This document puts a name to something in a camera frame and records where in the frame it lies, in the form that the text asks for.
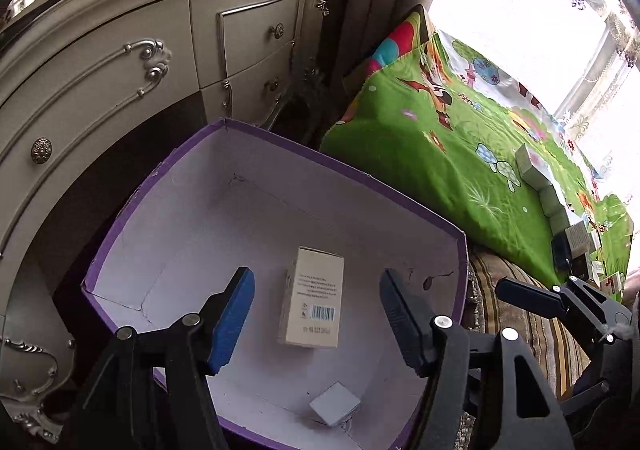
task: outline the ornate drawer handle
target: ornate drawer handle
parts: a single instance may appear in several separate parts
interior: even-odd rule
[[[31,160],[37,165],[47,163],[53,152],[53,146],[47,138],[38,138],[31,146]]]
[[[269,33],[273,34],[275,39],[280,39],[284,35],[284,25],[282,23],[278,23],[276,27],[269,27]]]
[[[223,81],[222,87],[226,89],[226,100],[223,101],[222,106],[226,109],[227,115],[231,116],[231,106],[234,101],[234,91],[231,87],[231,82],[229,80]]]
[[[275,91],[278,88],[278,85],[280,85],[280,80],[278,79],[278,77],[264,83],[264,86],[268,88],[269,91]]]

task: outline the cartoon print fabric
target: cartoon print fabric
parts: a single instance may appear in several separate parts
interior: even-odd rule
[[[321,151],[407,194],[529,272],[561,283],[538,193],[515,151],[551,167],[569,206],[600,234],[607,274],[626,271],[633,228],[616,196],[596,197],[593,169],[534,95],[414,8],[367,61],[368,77]]]

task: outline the small white box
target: small white box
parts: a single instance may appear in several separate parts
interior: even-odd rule
[[[600,280],[600,290],[605,295],[613,297],[616,293],[622,291],[622,281],[620,279],[620,272],[617,271],[613,275]]]
[[[337,426],[349,419],[357,409],[360,400],[356,398],[340,382],[335,382],[309,406],[328,426]]]
[[[548,163],[526,143],[516,151],[516,164],[522,180],[537,191],[550,186],[554,180]]]
[[[540,191],[540,204],[545,216],[551,218],[567,208],[564,194],[555,180]]]
[[[300,247],[287,271],[278,342],[338,347],[344,259]]]
[[[600,261],[591,261],[591,266],[593,266],[593,273],[604,275],[604,265]]]
[[[557,214],[554,214],[549,219],[549,226],[551,226],[551,233],[556,236],[560,232],[564,232],[568,227],[584,222],[582,218],[575,212],[571,212],[567,208],[562,208]]]
[[[596,250],[601,249],[602,243],[600,242],[600,234],[596,229],[591,230],[591,239],[593,239],[593,246],[595,247],[593,251],[595,252]]]

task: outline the brown striped fabric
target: brown striped fabric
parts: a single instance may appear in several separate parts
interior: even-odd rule
[[[505,327],[517,330],[531,347],[556,398],[560,398],[589,364],[587,355],[557,319],[528,313],[495,296],[495,284],[503,277],[544,286],[516,265],[481,247],[470,247],[469,262],[481,291],[478,307],[482,331],[497,334]]]

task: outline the drawer knob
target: drawer knob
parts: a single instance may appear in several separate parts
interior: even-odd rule
[[[264,86],[269,88],[269,91],[275,91],[278,88],[278,85],[280,85],[278,77],[264,83]]]
[[[53,146],[47,138],[38,138],[31,146],[31,159],[33,160],[33,163],[42,165],[49,161],[52,151]]]
[[[284,35],[284,25],[282,23],[278,23],[275,28],[270,26],[269,33],[273,34],[275,39],[280,39]]]

